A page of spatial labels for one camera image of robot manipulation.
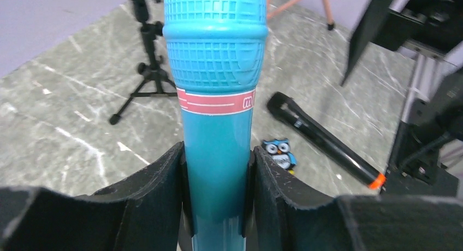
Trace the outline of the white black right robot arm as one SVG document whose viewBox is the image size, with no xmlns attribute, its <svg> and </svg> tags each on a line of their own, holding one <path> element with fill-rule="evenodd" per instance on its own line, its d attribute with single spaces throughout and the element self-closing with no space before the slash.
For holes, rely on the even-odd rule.
<svg viewBox="0 0 463 251">
<path fill-rule="evenodd" d="M 457 196 L 440 151 L 462 140 L 462 0 L 371 0 L 349 41 L 348 79 L 368 44 L 416 53 L 415 66 L 385 172 L 381 194 Z"/>
</svg>

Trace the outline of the blue toy microphone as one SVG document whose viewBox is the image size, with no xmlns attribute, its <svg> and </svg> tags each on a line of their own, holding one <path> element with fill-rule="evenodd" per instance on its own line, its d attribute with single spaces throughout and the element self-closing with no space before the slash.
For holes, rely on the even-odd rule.
<svg viewBox="0 0 463 251">
<path fill-rule="evenodd" d="M 247 167 L 266 0 L 164 0 L 182 112 L 194 250 L 244 250 Z"/>
</svg>

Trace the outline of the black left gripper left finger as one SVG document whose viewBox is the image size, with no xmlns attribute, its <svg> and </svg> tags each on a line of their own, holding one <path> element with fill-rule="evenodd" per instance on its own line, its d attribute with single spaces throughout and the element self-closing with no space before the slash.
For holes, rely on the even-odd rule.
<svg viewBox="0 0 463 251">
<path fill-rule="evenodd" d="M 92 195 L 1 188 L 1 250 L 175 250 L 183 143 Z"/>
</svg>

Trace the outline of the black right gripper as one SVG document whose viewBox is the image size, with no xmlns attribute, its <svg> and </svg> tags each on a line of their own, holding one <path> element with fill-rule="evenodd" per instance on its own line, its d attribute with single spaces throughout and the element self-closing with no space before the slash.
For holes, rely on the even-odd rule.
<svg viewBox="0 0 463 251">
<path fill-rule="evenodd" d="M 409 0 L 389 11 L 393 0 L 371 0 L 349 41 L 343 86 L 369 42 L 397 51 L 446 55 L 462 42 L 462 0 Z"/>
</svg>

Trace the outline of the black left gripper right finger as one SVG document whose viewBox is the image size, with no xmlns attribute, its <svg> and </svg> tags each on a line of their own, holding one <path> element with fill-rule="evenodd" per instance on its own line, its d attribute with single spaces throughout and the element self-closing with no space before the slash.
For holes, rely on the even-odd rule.
<svg viewBox="0 0 463 251">
<path fill-rule="evenodd" d="M 426 195 L 332 198 L 252 153 L 247 250 L 462 250 L 462 201 Z"/>
</svg>

